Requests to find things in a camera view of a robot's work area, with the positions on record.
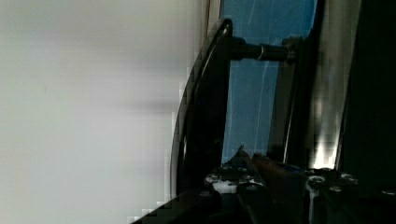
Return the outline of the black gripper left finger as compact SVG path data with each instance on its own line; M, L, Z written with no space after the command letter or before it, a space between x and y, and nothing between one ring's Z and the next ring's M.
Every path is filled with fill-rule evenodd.
M241 145L228 161L204 178L204 186L219 194L235 194L237 188L244 184L265 186L244 145Z

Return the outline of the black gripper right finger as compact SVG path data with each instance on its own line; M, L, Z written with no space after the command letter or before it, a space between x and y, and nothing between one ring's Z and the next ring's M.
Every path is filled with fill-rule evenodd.
M362 182L332 169L299 168L256 153L252 162L291 224L395 224L395 188L359 193Z

